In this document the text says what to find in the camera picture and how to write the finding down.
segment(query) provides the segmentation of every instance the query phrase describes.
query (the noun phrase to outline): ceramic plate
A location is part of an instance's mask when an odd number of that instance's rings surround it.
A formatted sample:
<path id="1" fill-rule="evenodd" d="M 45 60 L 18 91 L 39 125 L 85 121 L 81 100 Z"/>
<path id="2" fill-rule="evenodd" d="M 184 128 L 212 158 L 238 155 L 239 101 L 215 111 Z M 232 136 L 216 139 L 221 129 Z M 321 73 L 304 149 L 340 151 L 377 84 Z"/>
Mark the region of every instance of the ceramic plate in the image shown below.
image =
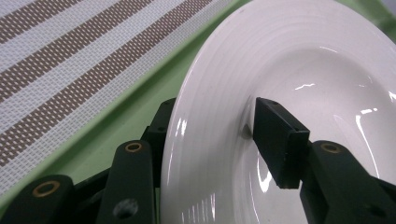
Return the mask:
<path id="1" fill-rule="evenodd" d="M 253 1 L 207 39 L 177 97 L 162 223 L 306 222 L 299 190 L 277 188 L 249 135 L 258 96 L 396 184 L 395 45 L 333 1 Z"/>

